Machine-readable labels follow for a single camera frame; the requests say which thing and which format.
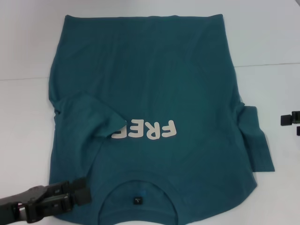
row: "neckline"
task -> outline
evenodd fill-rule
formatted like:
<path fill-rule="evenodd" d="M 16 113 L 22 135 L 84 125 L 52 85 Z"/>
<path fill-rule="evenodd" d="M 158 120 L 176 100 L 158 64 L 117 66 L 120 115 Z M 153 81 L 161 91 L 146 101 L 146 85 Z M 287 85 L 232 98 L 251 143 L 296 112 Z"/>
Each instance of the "neckline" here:
<path fill-rule="evenodd" d="M 162 191 L 164 191 L 175 208 L 177 214 L 176 225 L 185 225 L 190 222 L 190 217 L 188 216 L 188 210 L 185 203 L 183 202 L 180 194 L 177 192 L 174 186 L 166 179 L 166 177 L 162 177 L 160 175 L 153 174 L 150 172 L 133 171 L 113 176 L 110 180 L 106 181 L 101 187 L 99 187 L 96 190 L 92 197 L 90 225 L 98 225 L 99 212 L 102 209 L 106 197 L 117 186 L 129 182 L 131 180 L 150 182 L 159 187 Z M 154 219 L 151 220 L 151 218 L 149 218 L 148 216 L 145 216 L 144 220 L 149 222 L 155 222 Z"/>

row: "teal t-shirt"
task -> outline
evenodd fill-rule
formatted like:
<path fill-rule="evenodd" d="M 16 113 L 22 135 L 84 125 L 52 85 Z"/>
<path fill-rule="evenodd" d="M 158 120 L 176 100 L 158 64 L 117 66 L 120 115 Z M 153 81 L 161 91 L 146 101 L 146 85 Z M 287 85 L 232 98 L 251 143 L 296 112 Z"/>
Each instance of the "teal t-shirt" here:
<path fill-rule="evenodd" d="M 66 16 L 51 69 L 50 183 L 87 177 L 85 225 L 183 225 L 243 202 L 274 171 L 240 101 L 222 15 Z"/>

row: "white table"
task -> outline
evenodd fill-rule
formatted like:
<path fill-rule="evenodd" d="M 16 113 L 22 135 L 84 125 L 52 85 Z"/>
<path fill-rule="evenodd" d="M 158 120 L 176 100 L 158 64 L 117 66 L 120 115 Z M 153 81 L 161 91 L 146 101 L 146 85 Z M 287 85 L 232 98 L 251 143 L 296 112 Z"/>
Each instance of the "white table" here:
<path fill-rule="evenodd" d="M 240 94 L 258 108 L 276 172 L 256 173 L 258 188 L 244 203 L 197 224 L 300 224 L 300 137 L 295 125 L 280 126 L 281 115 L 300 110 L 300 7 L 294 0 L 0 0 L 0 198 L 47 185 L 54 131 L 47 84 L 65 15 L 220 13 Z M 37 223 L 62 224 L 68 223 L 53 217 Z"/>

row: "shirt sleeve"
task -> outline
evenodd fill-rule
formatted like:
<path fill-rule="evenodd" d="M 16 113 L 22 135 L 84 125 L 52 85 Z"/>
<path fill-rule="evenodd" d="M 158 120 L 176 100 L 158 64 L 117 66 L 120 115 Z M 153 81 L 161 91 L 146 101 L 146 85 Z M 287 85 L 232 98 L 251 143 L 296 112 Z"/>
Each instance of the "shirt sleeve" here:
<path fill-rule="evenodd" d="M 275 171 L 265 135 L 259 128 L 256 107 L 244 104 L 240 106 L 238 126 L 253 172 Z"/>
<path fill-rule="evenodd" d="M 124 127 L 126 121 L 82 92 L 53 105 L 56 116 L 50 183 L 84 177 L 103 141 Z"/>

